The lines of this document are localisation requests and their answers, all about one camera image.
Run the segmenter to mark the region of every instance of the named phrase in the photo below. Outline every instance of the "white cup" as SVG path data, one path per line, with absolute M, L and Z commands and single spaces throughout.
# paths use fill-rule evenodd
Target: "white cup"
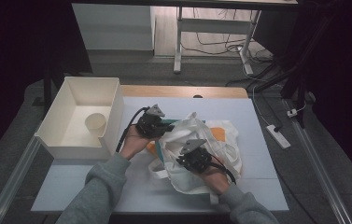
M 85 119 L 86 128 L 95 137 L 103 136 L 104 130 L 106 129 L 106 117 L 100 113 L 90 114 Z

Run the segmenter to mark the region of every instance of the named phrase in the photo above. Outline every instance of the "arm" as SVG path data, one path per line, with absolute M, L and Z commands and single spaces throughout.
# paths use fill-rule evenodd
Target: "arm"
M 120 200 L 129 160 L 150 141 L 141 137 L 136 128 L 131 126 L 120 153 L 92 167 L 86 177 L 85 187 L 65 208 L 56 223 L 108 223 Z
M 218 168 L 209 167 L 198 175 L 205 184 L 231 208 L 231 220 L 235 223 L 278 223 L 275 216 L 258 203 L 253 194 L 244 193 L 228 182 L 227 176 Z

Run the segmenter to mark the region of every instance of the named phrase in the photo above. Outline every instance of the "floor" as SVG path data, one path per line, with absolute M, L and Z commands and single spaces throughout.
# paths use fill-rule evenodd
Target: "floor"
M 171 12 L 163 13 L 169 20 L 175 18 L 175 9 Z M 213 15 L 222 16 L 220 11 Z M 232 10 L 228 11 L 228 16 L 232 15 Z M 157 36 L 171 35 L 169 31 L 158 29 L 161 25 L 157 23 Z M 196 34 L 183 36 L 183 44 L 190 48 L 202 48 L 204 50 L 224 50 L 224 44 L 220 47 L 206 49 L 206 46 L 199 46 Z M 216 42 L 226 40 L 227 36 L 220 35 L 216 39 L 208 39 L 210 35 L 202 35 L 202 41 Z M 230 80 L 242 80 L 235 82 L 231 86 L 247 88 L 253 79 L 248 79 L 243 74 L 240 59 L 234 53 L 226 56 L 210 56 L 196 51 L 183 51 L 183 67 L 180 75 L 173 74 L 174 52 L 172 47 L 174 39 L 163 38 L 167 44 L 159 43 L 157 38 L 155 55 L 133 55 L 109 52 L 91 52 L 90 59 L 93 68 L 93 75 L 96 77 L 119 77 L 121 84 L 137 85 L 180 85 L 180 86 L 225 86 Z M 251 50 L 255 52 L 261 50 L 257 45 Z M 254 72 L 262 71 L 267 63 L 253 63 Z M 277 174 L 281 179 L 281 185 L 289 205 L 287 212 L 274 212 L 280 223 L 339 223 L 332 212 L 326 192 L 320 186 L 317 176 L 313 170 L 311 162 L 306 156 L 302 143 L 299 140 L 291 120 L 286 115 L 282 99 L 279 97 L 280 86 L 273 86 L 264 92 L 263 95 L 252 93 L 250 98 L 256 101 L 259 111 L 257 116 L 260 120 L 262 132 L 267 146 L 272 156 L 272 160 L 277 169 Z M 13 168 L 19 160 L 22 152 L 33 136 L 36 127 L 43 118 L 43 86 L 42 82 L 37 82 L 27 88 L 25 92 L 25 102 L 17 117 L 13 120 L 9 129 L 0 141 L 0 192 L 7 183 Z M 321 160 L 331 177 L 333 185 L 338 189 L 339 194 L 352 218 L 352 163 L 333 140 L 325 127 L 317 121 L 315 114 L 311 110 L 313 102 L 310 102 L 304 110 L 304 120 L 306 131 L 317 149 Z M 266 132 L 264 128 L 266 122 L 281 125 L 282 134 L 290 141 L 292 148 L 283 150 L 276 141 Z M 54 223 L 56 215 L 35 214 L 30 212 L 32 203 L 38 193 L 42 181 L 49 169 L 52 157 L 42 147 L 38 150 L 35 160 L 24 178 L 15 199 L 7 210 L 3 223 Z M 113 216 L 112 223 L 173 223 L 169 217 L 129 217 Z M 195 218 L 195 223 L 202 223 L 207 219 Z M 227 217 L 214 219 L 216 222 L 229 223 Z

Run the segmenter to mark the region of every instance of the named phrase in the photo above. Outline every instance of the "power strip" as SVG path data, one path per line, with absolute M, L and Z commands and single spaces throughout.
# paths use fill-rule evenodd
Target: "power strip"
M 289 141 L 281 134 L 281 132 L 275 132 L 275 126 L 269 125 L 266 127 L 266 130 L 271 134 L 271 136 L 275 139 L 275 141 L 280 145 L 283 149 L 286 149 L 291 146 Z

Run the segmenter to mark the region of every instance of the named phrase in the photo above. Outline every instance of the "open box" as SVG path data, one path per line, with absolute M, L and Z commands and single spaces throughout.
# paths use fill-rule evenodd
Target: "open box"
M 118 145 L 123 97 L 117 77 L 66 77 L 35 137 L 55 159 L 108 159 Z M 102 133 L 86 118 L 104 115 Z

